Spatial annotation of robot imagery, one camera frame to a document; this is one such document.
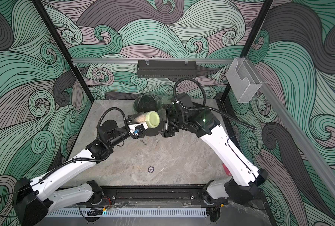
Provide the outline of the clear oatmeal jar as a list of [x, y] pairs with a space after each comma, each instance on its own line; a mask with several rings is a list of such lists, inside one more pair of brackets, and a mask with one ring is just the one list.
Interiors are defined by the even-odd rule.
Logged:
[[132, 124], [141, 124], [141, 123], [146, 122], [145, 121], [146, 113], [140, 113], [140, 114], [142, 115], [137, 119], [137, 121], [131, 121]]

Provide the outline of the light green jar lid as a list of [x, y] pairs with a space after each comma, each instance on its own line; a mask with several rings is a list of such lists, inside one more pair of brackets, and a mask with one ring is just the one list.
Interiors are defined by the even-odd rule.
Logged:
[[150, 111], [146, 113], [145, 121], [149, 129], [154, 129], [160, 125], [160, 116], [157, 112]]

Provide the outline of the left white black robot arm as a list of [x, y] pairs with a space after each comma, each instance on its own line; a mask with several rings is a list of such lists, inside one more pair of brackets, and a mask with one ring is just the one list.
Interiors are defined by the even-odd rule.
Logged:
[[93, 180], [80, 186], [59, 188], [81, 172], [107, 160], [113, 148], [129, 137], [144, 137], [148, 129], [159, 126], [157, 112], [148, 112], [124, 118], [124, 127], [115, 120], [106, 120], [103, 114], [97, 124], [97, 139], [76, 156], [44, 175], [31, 180], [20, 179], [15, 185], [12, 206], [22, 226], [34, 226], [49, 213], [77, 203], [99, 205], [103, 201], [103, 189]]

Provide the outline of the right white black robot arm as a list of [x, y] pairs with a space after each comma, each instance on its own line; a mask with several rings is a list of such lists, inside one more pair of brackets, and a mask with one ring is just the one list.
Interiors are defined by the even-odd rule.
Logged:
[[211, 107], [192, 102], [187, 94], [179, 94], [177, 100], [162, 106], [163, 137], [172, 137], [180, 130], [195, 134], [214, 150], [230, 172], [230, 176], [210, 181], [203, 189], [208, 204], [228, 198], [238, 204], [246, 204], [259, 192], [268, 172], [257, 168], [233, 143]]

